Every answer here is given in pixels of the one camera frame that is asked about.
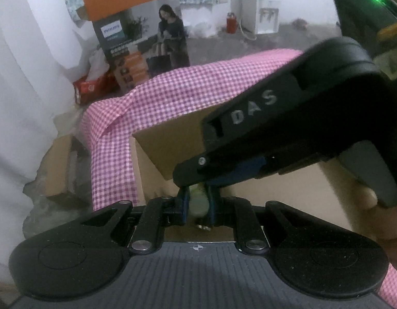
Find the black device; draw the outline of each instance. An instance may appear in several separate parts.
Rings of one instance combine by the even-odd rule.
[[[365,49],[347,37],[317,45],[210,114],[202,131],[206,152],[174,170],[176,197],[120,201],[22,242],[10,270],[25,296],[13,308],[390,308],[377,295],[388,268],[378,244],[218,190],[371,153],[392,174],[376,188],[396,205],[397,83]],[[206,182],[207,222],[233,228],[234,242],[163,242],[166,227],[185,224],[196,182]]]
[[[397,38],[380,42],[377,33],[397,23],[393,0],[334,0],[343,36],[355,39],[371,58],[397,46]]]

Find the white plastic bag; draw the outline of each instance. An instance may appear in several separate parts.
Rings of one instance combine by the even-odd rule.
[[[90,56],[89,61],[91,67],[90,71],[88,72],[86,81],[97,80],[99,77],[104,75],[104,73],[106,73],[110,68],[105,59],[104,52],[101,48],[99,48]]]
[[[215,25],[208,22],[200,22],[193,26],[189,32],[190,38],[208,38],[217,35]]]

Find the concrete floor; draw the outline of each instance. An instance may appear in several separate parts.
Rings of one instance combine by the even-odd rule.
[[[234,35],[220,32],[212,38],[188,39],[187,44],[191,65],[201,65],[275,48],[304,51],[324,39],[335,36],[340,36],[340,30],[336,26],[308,26],[306,30],[298,30],[291,24],[286,24],[280,26],[277,34],[258,36],[255,41],[245,39],[238,31]],[[73,133],[79,137],[78,124],[81,114],[82,109],[56,118],[59,136]],[[87,173],[78,174],[90,177],[89,166],[83,168],[85,170],[82,171]],[[45,171],[40,169],[36,180],[27,184],[24,189],[24,193],[31,197],[34,203],[33,210],[24,222],[24,235],[27,238],[74,220],[90,210],[90,208],[65,208],[49,201],[44,195],[44,182]]]

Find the photo of woman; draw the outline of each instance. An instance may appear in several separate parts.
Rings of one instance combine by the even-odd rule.
[[[185,45],[184,25],[171,6],[163,4],[158,11],[157,43],[154,45],[156,55],[166,55],[172,51],[181,51]]]

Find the pink gingham cloth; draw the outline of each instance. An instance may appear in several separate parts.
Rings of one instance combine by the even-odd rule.
[[[162,74],[121,98],[92,104],[81,130],[91,151],[94,210],[119,200],[137,205],[129,137],[142,129],[233,98],[301,52],[279,49]],[[397,271],[379,293],[397,308]]]

